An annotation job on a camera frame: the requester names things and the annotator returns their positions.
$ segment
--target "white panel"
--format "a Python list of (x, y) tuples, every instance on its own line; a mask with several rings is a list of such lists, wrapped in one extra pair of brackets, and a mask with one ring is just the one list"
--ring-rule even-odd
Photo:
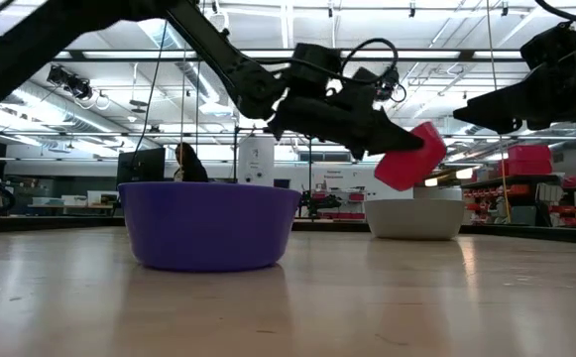
[(239, 144), (239, 183), (273, 186), (275, 138), (250, 137)]

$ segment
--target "table surface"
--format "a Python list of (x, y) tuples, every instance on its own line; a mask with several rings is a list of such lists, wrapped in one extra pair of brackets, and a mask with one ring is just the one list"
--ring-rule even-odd
[(28, 204), (30, 208), (80, 208), (80, 209), (112, 209), (112, 205), (63, 205), (63, 204)]
[(124, 228), (0, 235), (0, 357), (576, 357), (576, 245), (294, 233), (280, 264), (136, 264)]

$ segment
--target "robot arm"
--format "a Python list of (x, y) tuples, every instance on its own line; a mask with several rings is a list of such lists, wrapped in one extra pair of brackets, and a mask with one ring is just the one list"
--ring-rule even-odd
[[(105, 8), (113, 11), (91, 11), (98, 5), (96, 0), (48, 0), (0, 37), (0, 102), (80, 35), (120, 20), (163, 18), (217, 73), (244, 116), (273, 118), (269, 127), (277, 138), (293, 130), (344, 145), (356, 159), (366, 151), (375, 155), (423, 145), (372, 108), (378, 81), (374, 74), (362, 70), (360, 78), (327, 95), (330, 73), (341, 68), (338, 51), (298, 44), (290, 66), (275, 77), (217, 32), (194, 0), (107, 0)], [(287, 97), (273, 110), (286, 89)]]
[(531, 72), (520, 83), (472, 98), (456, 119), (508, 134), (576, 122), (576, 30), (563, 22), (521, 47)]

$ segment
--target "red block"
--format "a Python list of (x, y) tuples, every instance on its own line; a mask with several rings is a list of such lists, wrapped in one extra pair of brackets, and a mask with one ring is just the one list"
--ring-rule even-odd
[[(505, 160), (506, 176), (524, 175), (550, 175), (552, 174), (552, 163), (550, 161), (518, 161), (513, 159)], [(499, 173), (503, 172), (503, 165), (499, 163)]]
[(547, 145), (514, 145), (508, 148), (508, 157), (516, 161), (550, 161), (552, 152)]
[(364, 201), (365, 195), (363, 193), (349, 193), (349, 199), (353, 201)]
[(374, 176), (396, 190), (407, 190), (421, 182), (446, 156), (446, 146), (437, 129), (425, 122), (410, 131), (424, 140), (419, 150), (386, 153), (376, 166)]

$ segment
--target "ceiling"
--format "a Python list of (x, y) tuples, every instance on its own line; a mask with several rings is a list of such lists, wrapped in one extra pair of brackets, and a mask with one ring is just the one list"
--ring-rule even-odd
[[(0, 35), (43, 2), (16, 1), (0, 15)], [(549, 2), (576, 13), (576, 0)], [(209, 1), (204, 4), (206, 14), (212, 13), (211, 3)], [(494, 68), (486, 62), (458, 63), (452, 60), (440, 62), (435, 59), (437, 53), (432, 51), (486, 50), (489, 48), (491, 36), (495, 49), (517, 50), (532, 36), (561, 21), (558, 17), (539, 9), (533, 0), (491, 0), (490, 3), (492, 7), (490, 34), (486, 0), (416, 0), (416, 12), (413, 18), (409, 16), (408, 0), (221, 0), (218, 4), (220, 11), (228, 17), (228, 28), (231, 33), (229, 40), (241, 50), (293, 49), (295, 44), (301, 42), (350, 49), (372, 37), (391, 40), (400, 49), (422, 50), (421, 55), (426, 61), (404, 60), (398, 65), (403, 85), (407, 89), (406, 100), (402, 103), (390, 100), (381, 104), (390, 119), (406, 129), (425, 121), (432, 121), (441, 134), (464, 134), (470, 126), (453, 119), (452, 111), (463, 106), (466, 99), (494, 90), (495, 85), (503, 87), (519, 82), (527, 75), (527, 66), (522, 62), (499, 62)], [(501, 14), (504, 3), (509, 5), (507, 16)], [(228, 134), (234, 130), (232, 116), (211, 115), (197, 110), (198, 106), (206, 102), (205, 96), (198, 97), (197, 90), (191, 83), (192, 78), (188, 72), (180, 70), (179, 63), (169, 60), (157, 65), (153, 60), (127, 60), (131, 56), (137, 58), (141, 51), (155, 50), (159, 47), (153, 33), (150, 36), (149, 31), (145, 31), (156, 27), (158, 22), (159, 20), (151, 21), (150, 26), (141, 26), (123, 21), (108, 29), (81, 36), (65, 50), (72, 51), (73, 54), (94, 50), (129, 52), (104, 53), (102, 55), (107, 57), (105, 61), (88, 59), (79, 62), (73, 57), (63, 61), (55, 59), (32, 75), (26, 83), (28, 86), (23, 87), (21, 92), (33, 95), (39, 100), (47, 96), (45, 102), (50, 102), (47, 103), (48, 106), (58, 109), (58, 120), (68, 119), (70, 111), (74, 112), (76, 104), (69, 93), (62, 89), (55, 90), (46, 81), (51, 64), (61, 64), (80, 77), (90, 79), (97, 92), (105, 96), (97, 103), (94, 100), (77, 103), (84, 107), (76, 108), (81, 114), (79, 118), (88, 118), (87, 123), (98, 125), (97, 130), (101, 130), (102, 127), (108, 132), (139, 133), (145, 125), (145, 115), (133, 113), (132, 109), (135, 106), (129, 104), (129, 101), (131, 99), (149, 101), (157, 67), (159, 70), (150, 105), (148, 128), (154, 124), (160, 125), (161, 131), (171, 135), (151, 136), (147, 138), (146, 143), (152, 146), (174, 144), (179, 141), (175, 133), (198, 133), (197, 143), (215, 147), (205, 149), (214, 151), (210, 154), (211, 157), (219, 158), (223, 155), (227, 156), (225, 159), (229, 159), (230, 155), (227, 155), (226, 148), (232, 144), (231, 135)], [(178, 34), (173, 34), (171, 29), (168, 27), (168, 34), (175, 40)], [(171, 47), (167, 49), (175, 50), (175, 42), (173, 41)], [(124, 57), (122, 62), (112, 61), (119, 57)], [(354, 61), (347, 66), (344, 74), (351, 75), (360, 66), (373, 72), (382, 72), (388, 65), (389, 63), (385, 61)], [(208, 65), (195, 62), (192, 66), (194, 69), (191, 67), (191, 70), (199, 73), (201, 81), (205, 83), (204, 87), (212, 93), (211, 97), (222, 106), (234, 108), (232, 101), (227, 98), (223, 85)], [(109, 99), (109, 105), (104, 108), (107, 104), (106, 98)], [(246, 118), (240, 120), (242, 126), (263, 125), (261, 121)], [(49, 127), (48, 131), (75, 132), (76, 129)], [(495, 133), (481, 131), (477, 134)], [(44, 137), (31, 136), (31, 138), (41, 142)], [(131, 139), (134, 146), (136, 139)], [(298, 143), (303, 145), (304, 141), (298, 139)], [(466, 140), (455, 139), (448, 142), (452, 145), (451, 151), (459, 150), (457, 146), (461, 144), (465, 146), (466, 143)], [(286, 139), (280, 144), (294, 145), (295, 142), (294, 139)], [(492, 150), (487, 152), (488, 155), (492, 154)]]

